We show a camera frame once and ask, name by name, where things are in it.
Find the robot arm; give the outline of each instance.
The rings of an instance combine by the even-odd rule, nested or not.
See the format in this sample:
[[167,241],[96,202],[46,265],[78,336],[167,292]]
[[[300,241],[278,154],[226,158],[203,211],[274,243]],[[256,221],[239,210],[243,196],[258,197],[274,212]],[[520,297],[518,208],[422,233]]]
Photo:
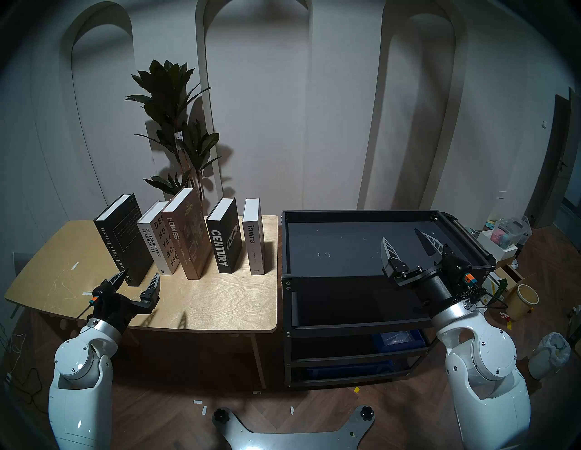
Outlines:
[[[432,236],[418,230],[416,234],[426,253],[433,256],[434,266],[410,270],[383,238],[383,272],[418,294],[438,339],[446,346],[444,365],[466,449],[515,447],[529,427],[530,401],[516,368],[514,343],[478,312],[475,303],[483,290],[475,286],[469,263]],[[474,337],[460,344],[464,329]],[[494,383],[493,391],[480,399],[472,387],[487,383]]]
[[141,293],[141,301],[117,294],[125,271],[93,290],[94,313],[79,335],[55,354],[48,415],[61,450],[109,448],[111,441],[111,357],[136,314],[149,314],[159,300],[159,274]]

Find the table leg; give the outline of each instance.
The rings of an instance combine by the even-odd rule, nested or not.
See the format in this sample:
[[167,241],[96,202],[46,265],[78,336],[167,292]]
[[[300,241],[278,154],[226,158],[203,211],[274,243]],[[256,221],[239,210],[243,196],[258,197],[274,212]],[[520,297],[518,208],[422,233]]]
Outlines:
[[266,389],[266,384],[264,382],[264,373],[262,372],[262,364],[260,362],[260,354],[258,352],[258,345],[256,344],[256,335],[254,333],[250,335],[250,340],[252,342],[254,358],[256,359],[256,368],[258,369],[258,376],[260,377],[260,385],[262,386],[262,389]]

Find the book spine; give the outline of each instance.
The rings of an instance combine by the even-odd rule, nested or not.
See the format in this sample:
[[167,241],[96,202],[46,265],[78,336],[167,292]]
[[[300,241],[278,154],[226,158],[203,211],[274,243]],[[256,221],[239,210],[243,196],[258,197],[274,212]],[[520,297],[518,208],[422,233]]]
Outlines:
[[180,231],[178,230],[178,225],[174,221],[174,217],[172,215],[163,215],[163,219],[166,222],[166,227],[170,233],[170,240],[174,245],[175,252],[178,255],[178,259],[181,262],[182,269],[186,274],[186,278],[188,274],[191,272],[190,267],[192,265],[192,261],[189,257],[189,253],[185,250],[182,245],[182,239],[180,238]]
[[[101,238],[103,239],[103,242],[105,243],[105,246],[107,247],[107,250],[109,251],[109,254],[111,255],[111,257],[113,258],[113,261],[115,262],[115,264],[117,265],[117,269],[119,269],[119,271],[124,271],[126,269],[125,264],[123,264],[123,260],[121,259],[121,252],[117,251],[117,249],[115,248],[115,245],[113,244],[113,241],[111,241],[111,238],[109,237],[109,234],[107,233],[107,230],[105,229],[104,226],[97,226],[97,230],[99,231],[99,234],[101,235]],[[131,281],[131,278],[129,277],[129,273],[127,273],[125,275],[125,280],[127,281]]]
[[243,222],[246,251],[251,275],[264,275],[263,244],[260,239],[260,227],[258,221]]
[[231,261],[228,261],[228,256],[226,252],[226,241],[227,237],[224,237],[224,231],[221,227],[222,223],[219,224],[206,222],[208,225],[208,233],[210,234],[210,240],[212,243],[212,250],[214,250],[214,256],[216,258],[216,264],[218,265],[218,271],[220,273],[232,273]]
[[159,269],[159,271],[164,275],[171,275],[172,270],[169,267],[166,258],[164,257],[164,253],[160,248],[159,242],[157,241],[157,236],[154,233],[154,230],[150,225],[141,225],[139,227],[139,231],[141,231],[141,235],[149,249],[149,253],[151,254],[155,265]]

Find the door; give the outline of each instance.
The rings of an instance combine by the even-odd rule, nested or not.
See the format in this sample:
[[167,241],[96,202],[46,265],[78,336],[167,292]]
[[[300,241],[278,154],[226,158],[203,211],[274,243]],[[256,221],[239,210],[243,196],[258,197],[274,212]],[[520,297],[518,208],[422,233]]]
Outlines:
[[555,111],[547,154],[525,212],[534,228],[551,225],[565,197],[579,143],[579,106],[579,97],[571,88],[569,100],[555,95]]

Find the white box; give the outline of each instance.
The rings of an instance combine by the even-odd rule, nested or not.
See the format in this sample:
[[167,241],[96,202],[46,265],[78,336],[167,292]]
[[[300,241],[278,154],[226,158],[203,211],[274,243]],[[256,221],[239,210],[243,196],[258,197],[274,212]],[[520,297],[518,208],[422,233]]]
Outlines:
[[488,250],[488,252],[494,256],[494,259],[496,259],[496,262],[505,260],[507,258],[510,258],[512,256],[514,256],[514,254],[517,252],[517,246],[512,245],[509,248],[507,248],[506,250],[501,249],[498,245],[496,245],[494,242],[492,242],[490,240],[490,237],[492,236],[492,232],[493,230],[488,230],[488,231],[483,231],[480,233],[480,235],[478,235],[478,242],[480,243],[480,245],[482,245],[482,247],[484,247],[486,250]]

